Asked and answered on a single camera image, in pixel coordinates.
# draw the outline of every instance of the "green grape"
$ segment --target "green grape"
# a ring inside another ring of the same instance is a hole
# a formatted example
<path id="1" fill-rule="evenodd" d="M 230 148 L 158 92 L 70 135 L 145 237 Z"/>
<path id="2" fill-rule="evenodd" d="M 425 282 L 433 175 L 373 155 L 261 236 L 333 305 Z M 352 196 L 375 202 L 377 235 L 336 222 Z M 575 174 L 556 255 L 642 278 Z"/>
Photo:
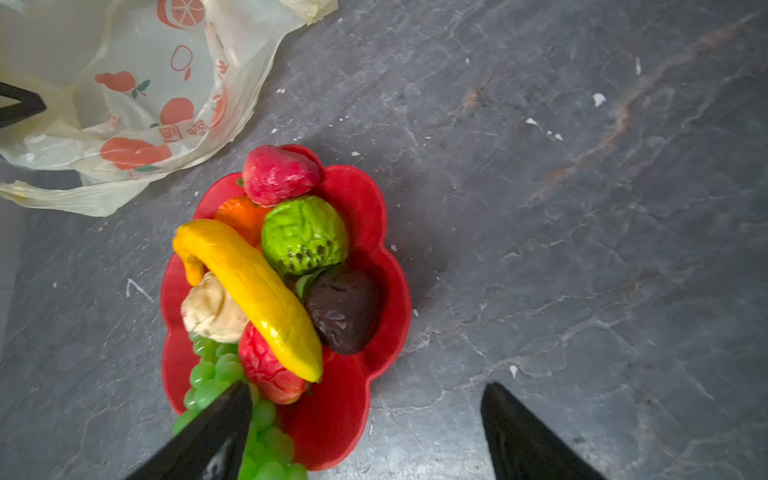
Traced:
<path id="1" fill-rule="evenodd" d="M 197 356 L 211 357 L 216 356 L 216 349 L 219 347 L 219 343 L 215 340 L 207 339 L 204 336 L 195 340 L 192 344 L 192 349 Z"/>
<path id="2" fill-rule="evenodd" d="M 232 362 L 237 362 L 239 364 L 240 357 L 235 355 L 234 353 L 225 353 L 222 356 L 220 356 L 219 359 L 216 361 L 216 370 L 219 370 L 221 369 L 221 367 Z"/>
<path id="3" fill-rule="evenodd" d="M 284 433 L 269 438 L 266 441 L 266 447 L 280 458 L 281 465 L 290 464 L 293 460 L 293 454 L 296 453 L 293 440 Z"/>
<path id="4" fill-rule="evenodd" d="M 201 360 L 190 372 L 190 385 L 199 389 L 200 385 L 214 377 L 216 369 L 213 363 Z"/>
<path id="5" fill-rule="evenodd" d="M 250 401 L 254 405 L 259 401 L 259 389 L 251 382 L 248 382 L 248 389 L 250 390 Z"/>
<path id="6" fill-rule="evenodd" d="M 229 362 L 216 369 L 216 380 L 223 380 L 227 383 L 235 383 L 237 380 L 245 379 L 243 366 L 239 363 Z"/>
<path id="7" fill-rule="evenodd" d="M 184 396 L 184 406 L 187 407 L 187 410 L 196 409 L 196 403 L 194 402 L 194 393 L 196 392 L 195 388 L 192 387 L 191 389 L 187 390 L 187 394 Z"/>
<path id="8" fill-rule="evenodd" d="M 228 353 L 234 353 L 235 355 L 237 355 L 236 343 L 222 343 L 221 345 L 219 345 L 219 348 L 216 349 L 217 358 L 224 356 Z"/>
<path id="9" fill-rule="evenodd" d="M 261 461 L 262 457 L 264 457 L 264 454 L 266 453 L 266 447 L 262 442 L 259 442 L 256 439 L 251 440 L 250 437 L 248 437 L 248 442 L 245 444 L 245 453 L 247 453 L 257 465 L 261 465 L 263 463 Z"/>
<path id="10" fill-rule="evenodd" d="M 259 432 L 266 429 L 275 422 L 275 404 L 267 399 L 259 399 L 253 406 L 253 426 Z"/>
<path id="11" fill-rule="evenodd" d="M 262 442 L 264 445 L 269 445 L 278 435 L 282 434 L 283 432 L 276 426 L 271 426 L 259 434 L 259 442 Z"/>
<path id="12" fill-rule="evenodd" d="M 267 462 L 259 468 L 255 480 L 285 480 L 283 466 L 277 462 Z"/>
<path id="13" fill-rule="evenodd" d="M 230 386 L 227 382 L 221 380 L 206 380 L 199 387 L 194 394 L 194 401 L 197 404 L 197 408 L 205 410 L 215 399 L 219 397 L 224 390 Z"/>
<path id="14" fill-rule="evenodd" d="M 253 480 L 253 477 L 259 473 L 259 465 L 256 464 L 248 455 L 243 455 L 243 462 L 240 464 L 240 473 L 237 480 Z"/>
<path id="15" fill-rule="evenodd" d="M 186 412 L 182 413 L 178 419 L 176 419 L 176 423 L 174 423 L 174 429 L 173 433 L 174 435 L 178 435 L 179 432 L 184 430 L 184 427 L 190 424 L 194 418 L 200 414 L 200 410 L 187 410 Z"/>
<path id="16" fill-rule="evenodd" d="M 307 480 L 306 468 L 300 463 L 291 464 L 286 470 L 286 480 Z"/>

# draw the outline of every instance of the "white plastic bag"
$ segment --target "white plastic bag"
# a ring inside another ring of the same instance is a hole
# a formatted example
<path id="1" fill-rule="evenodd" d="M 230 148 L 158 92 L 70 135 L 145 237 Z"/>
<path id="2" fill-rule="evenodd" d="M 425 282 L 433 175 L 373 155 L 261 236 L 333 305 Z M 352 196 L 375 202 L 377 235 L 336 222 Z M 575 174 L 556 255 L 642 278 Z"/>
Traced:
<path id="1" fill-rule="evenodd" d="M 0 129 L 0 155 L 32 170 L 76 170 L 83 187 L 16 181 L 0 183 L 0 197 L 94 217 L 232 141 L 283 37 L 337 8 L 336 0 L 1 3 L 24 13 L 0 6 L 0 81 L 39 94 L 47 110 Z"/>

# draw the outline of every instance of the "orange fruit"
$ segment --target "orange fruit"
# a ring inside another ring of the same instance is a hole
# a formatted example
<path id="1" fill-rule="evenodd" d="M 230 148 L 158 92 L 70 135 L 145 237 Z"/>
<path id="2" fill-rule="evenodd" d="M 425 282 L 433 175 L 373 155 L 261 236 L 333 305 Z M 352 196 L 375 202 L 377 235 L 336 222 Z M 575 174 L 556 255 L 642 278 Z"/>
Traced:
<path id="1" fill-rule="evenodd" d="M 120 170 L 156 164 L 171 157 L 167 145 L 156 146 L 143 140 L 113 137 L 101 146 L 101 157 Z"/>
<path id="2" fill-rule="evenodd" d="M 163 125 L 176 124 L 194 118 L 194 105 L 187 98 L 171 98 L 160 112 L 160 123 Z"/>
<path id="3" fill-rule="evenodd" d="M 157 17 L 173 28 L 189 28 L 205 20 L 200 0 L 157 0 Z"/>
<path id="4" fill-rule="evenodd" d="M 136 88 L 136 79 L 127 71 L 111 74 L 103 73 L 96 75 L 96 83 L 106 85 L 107 88 L 114 91 L 131 91 Z"/>

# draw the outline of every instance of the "red fruit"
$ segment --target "red fruit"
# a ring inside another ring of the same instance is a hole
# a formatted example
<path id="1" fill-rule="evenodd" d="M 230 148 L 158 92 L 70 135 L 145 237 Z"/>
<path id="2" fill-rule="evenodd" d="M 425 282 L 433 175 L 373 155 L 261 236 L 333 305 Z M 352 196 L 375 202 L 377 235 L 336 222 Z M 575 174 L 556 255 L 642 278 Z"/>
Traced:
<path id="1" fill-rule="evenodd" d="M 136 88 L 136 79 L 127 71 L 116 74 L 99 74 L 96 75 L 95 80 L 96 83 L 106 85 L 107 88 L 114 91 L 131 91 Z"/>
<path id="2" fill-rule="evenodd" d="M 310 387 L 306 380 L 277 361 L 269 344 L 252 323 L 245 327 L 240 337 L 238 354 L 248 381 L 259 389 L 259 395 L 277 405 L 294 403 Z"/>
<path id="3" fill-rule="evenodd" d="M 245 194 L 263 207 L 304 195 L 323 181 L 320 166 L 302 154 L 262 145 L 248 155 L 243 167 Z"/>

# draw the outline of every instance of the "red bowl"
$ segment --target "red bowl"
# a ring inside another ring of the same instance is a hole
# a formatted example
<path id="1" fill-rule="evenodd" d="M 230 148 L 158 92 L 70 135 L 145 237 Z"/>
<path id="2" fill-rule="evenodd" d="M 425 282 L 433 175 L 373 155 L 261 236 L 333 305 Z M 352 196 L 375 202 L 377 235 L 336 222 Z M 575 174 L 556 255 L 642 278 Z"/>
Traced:
<path id="1" fill-rule="evenodd" d="M 282 148 L 319 158 L 309 148 L 283 145 Z M 386 205 L 381 190 L 367 174 L 347 165 L 323 169 L 323 182 L 310 191 L 330 203 L 349 230 L 349 259 L 352 268 L 372 275 L 382 294 L 379 329 L 360 353 L 341 356 L 323 347 L 323 380 L 313 385 L 312 395 L 288 406 L 278 406 L 283 431 L 296 444 L 295 460 L 309 470 L 332 468 L 355 448 L 365 430 L 371 404 L 371 381 L 397 359 L 411 324 L 411 295 L 395 257 L 386 249 Z M 231 174 L 216 182 L 203 195 L 194 218 L 213 218 L 216 209 L 233 197 L 244 195 Z M 184 265 L 173 255 L 165 270 L 161 288 L 161 311 L 168 328 L 163 349 L 163 385 L 176 413 L 184 410 L 184 394 L 190 388 L 192 367 L 199 361 L 192 351 L 181 302 L 190 290 Z"/>

